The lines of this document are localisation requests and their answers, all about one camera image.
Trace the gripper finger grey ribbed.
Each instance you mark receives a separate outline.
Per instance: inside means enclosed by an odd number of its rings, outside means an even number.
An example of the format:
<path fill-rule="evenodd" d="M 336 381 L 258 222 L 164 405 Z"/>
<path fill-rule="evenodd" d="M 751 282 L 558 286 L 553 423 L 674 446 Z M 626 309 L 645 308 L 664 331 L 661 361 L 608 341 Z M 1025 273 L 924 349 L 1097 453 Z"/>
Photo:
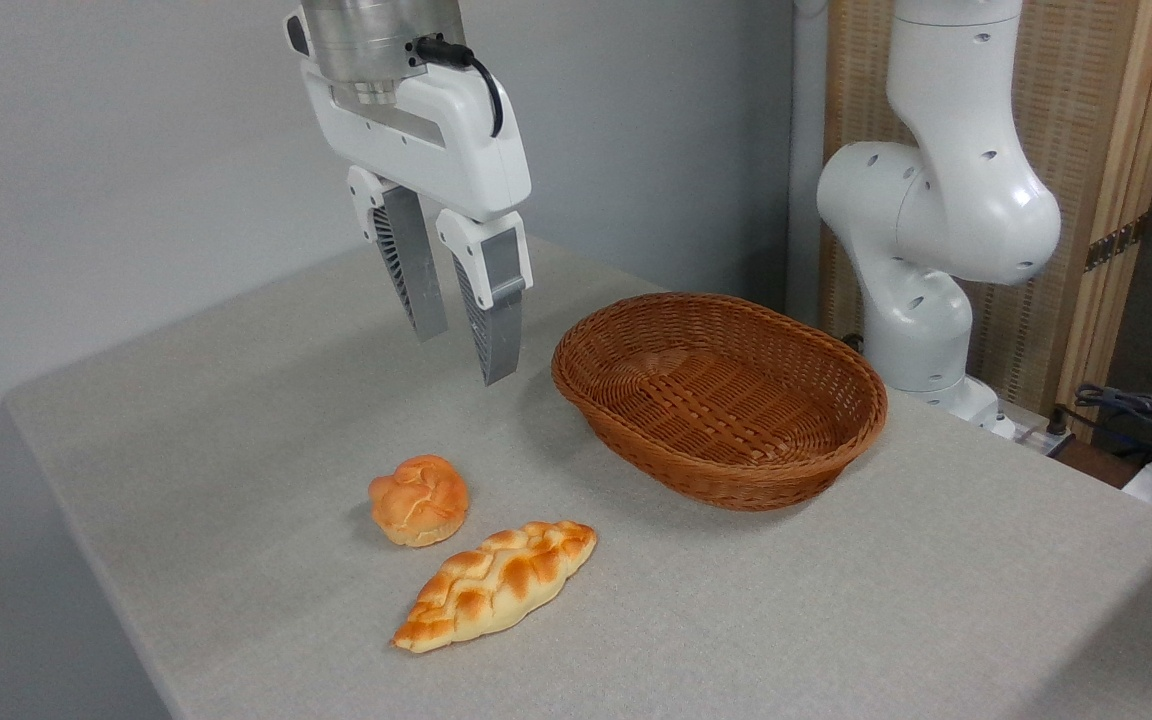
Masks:
<path fill-rule="evenodd" d="M 347 184 L 364 238 L 378 247 L 399 304 L 425 342 L 447 331 L 429 227 L 410 188 L 353 165 Z"/>
<path fill-rule="evenodd" d="M 524 222 L 516 211 L 476 222 L 444 209 L 435 232 L 452 253 L 485 386 L 516 372 L 524 291 L 535 287 Z"/>

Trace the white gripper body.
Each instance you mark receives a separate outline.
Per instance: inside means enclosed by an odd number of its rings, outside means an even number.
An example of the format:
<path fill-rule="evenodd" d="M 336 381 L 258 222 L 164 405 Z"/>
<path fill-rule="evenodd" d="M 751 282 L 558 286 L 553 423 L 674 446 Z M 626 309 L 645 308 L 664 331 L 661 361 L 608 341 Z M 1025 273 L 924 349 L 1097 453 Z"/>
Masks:
<path fill-rule="evenodd" d="M 393 104 L 364 104 L 334 85 L 314 61 L 300 69 L 325 141 L 338 156 L 476 222 L 518 209 L 532 191 L 511 100 L 500 88 L 503 122 L 479 73 L 431 67 L 397 83 Z"/>

